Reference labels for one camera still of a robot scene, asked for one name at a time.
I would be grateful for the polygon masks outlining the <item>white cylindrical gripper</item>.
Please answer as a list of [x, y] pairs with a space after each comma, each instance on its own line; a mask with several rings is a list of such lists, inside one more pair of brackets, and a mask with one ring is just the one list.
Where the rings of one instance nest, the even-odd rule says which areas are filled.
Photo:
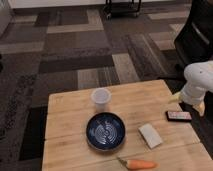
[[203, 116], [205, 113], [205, 103], [202, 101], [204, 100], [205, 94], [206, 92], [201, 88], [184, 87], [180, 93], [177, 92], [171, 96], [169, 103], [180, 103], [182, 99], [187, 104], [197, 105], [196, 110], [200, 116]]

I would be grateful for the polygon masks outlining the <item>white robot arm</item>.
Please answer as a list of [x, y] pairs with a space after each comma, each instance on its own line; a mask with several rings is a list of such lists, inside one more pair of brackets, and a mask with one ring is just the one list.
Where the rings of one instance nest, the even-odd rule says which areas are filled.
[[206, 92], [213, 93], [213, 60], [187, 65], [184, 77], [186, 83], [179, 92], [172, 95], [169, 102], [187, 103], [203, 116]]

